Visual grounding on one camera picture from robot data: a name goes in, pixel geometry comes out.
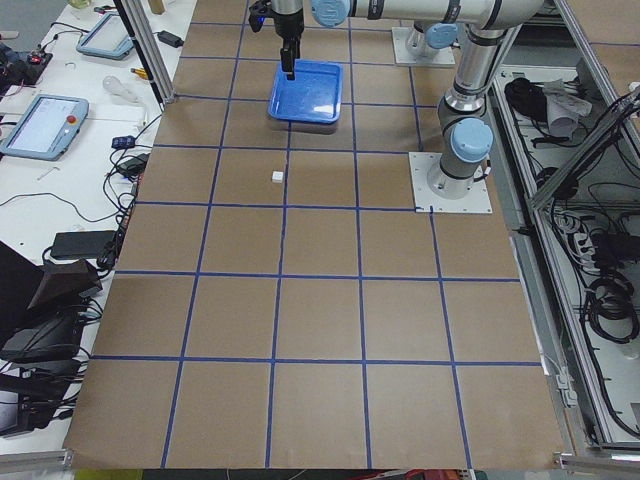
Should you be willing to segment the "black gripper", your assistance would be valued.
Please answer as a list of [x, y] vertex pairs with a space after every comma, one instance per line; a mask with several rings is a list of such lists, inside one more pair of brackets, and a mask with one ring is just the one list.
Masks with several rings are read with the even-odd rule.
[[290, 81], [295, 79], [295, 62], [300, 58], [300, 42], [300, 34], [282, 36], [281, 69]]

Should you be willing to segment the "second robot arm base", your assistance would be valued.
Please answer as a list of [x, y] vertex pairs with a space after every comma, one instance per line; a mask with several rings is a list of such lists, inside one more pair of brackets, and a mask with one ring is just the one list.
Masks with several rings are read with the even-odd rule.
[[431, 57], [450, 47], [457, 35], [458, 27], [455, 23], [415, 21], [405, 44], [413, 57]]

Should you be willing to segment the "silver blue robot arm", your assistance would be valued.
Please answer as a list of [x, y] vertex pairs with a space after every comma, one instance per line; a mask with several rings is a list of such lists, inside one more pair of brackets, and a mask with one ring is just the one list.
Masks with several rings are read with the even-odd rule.
[[486, 92], [522, 24], [541, 1], [313, 1], [315, 21], [327, 28], [348, 17], [411, 19], [464, 26], [462, 55], [453, 85], [438, 106], [445, 149], [427, 174], [430, 190], [450, 200], [464, 198], [475, 172], [488, 159], [493, 133], [480, 118]]

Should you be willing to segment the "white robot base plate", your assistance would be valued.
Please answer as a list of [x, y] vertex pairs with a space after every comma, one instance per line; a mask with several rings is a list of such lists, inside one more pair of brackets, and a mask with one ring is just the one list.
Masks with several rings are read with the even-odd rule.
[[491, 214], [492, 206], [480, 166], [466, 180], [448, 177], [438, 152], [408, 154], [414, 198], [419, 213]]

